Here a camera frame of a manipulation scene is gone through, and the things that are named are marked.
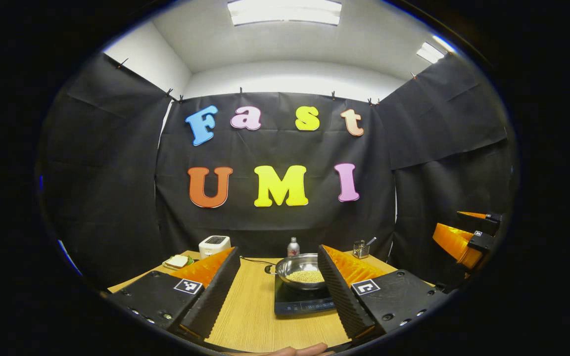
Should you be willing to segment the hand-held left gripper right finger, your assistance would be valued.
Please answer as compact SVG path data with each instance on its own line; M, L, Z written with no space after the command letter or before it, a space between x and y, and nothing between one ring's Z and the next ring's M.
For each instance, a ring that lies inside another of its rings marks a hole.
M318 266L347 336L370 340L423 320L446 294L412 273L383 272L360 259L319 245Z

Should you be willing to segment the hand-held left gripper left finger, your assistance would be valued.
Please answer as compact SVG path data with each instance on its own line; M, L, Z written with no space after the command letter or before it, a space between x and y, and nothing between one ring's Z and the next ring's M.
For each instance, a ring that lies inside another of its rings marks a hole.
M173 273L151 271L108 299L169 333L207 339L240 268L239 253L236 246Z

